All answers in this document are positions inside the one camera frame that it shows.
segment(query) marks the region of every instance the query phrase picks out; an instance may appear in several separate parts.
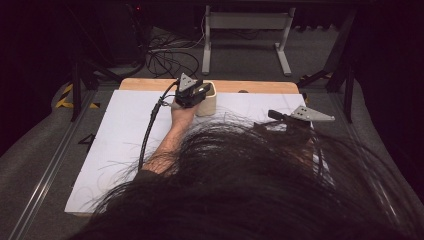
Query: white paper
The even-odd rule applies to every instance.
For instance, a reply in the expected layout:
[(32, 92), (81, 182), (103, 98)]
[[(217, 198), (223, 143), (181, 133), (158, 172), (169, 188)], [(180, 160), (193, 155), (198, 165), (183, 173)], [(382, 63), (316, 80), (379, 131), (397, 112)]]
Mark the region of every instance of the white paper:
[[(65, 207), (67, 213), (92, 213), (93, 204), (116, 185), (134, 178), (151, 111), (163, 92), (116, 90)], [(239, 116), (269, 121), (268, 110), (290, 114), (305, 106), (300, 94), (218, 93), (212, 118)], [(196, 118), (195, 121), (210, 119)], [(171, 112), (161, 107), (153, 124), (146, 155), (153, 152), (171, 126)]]

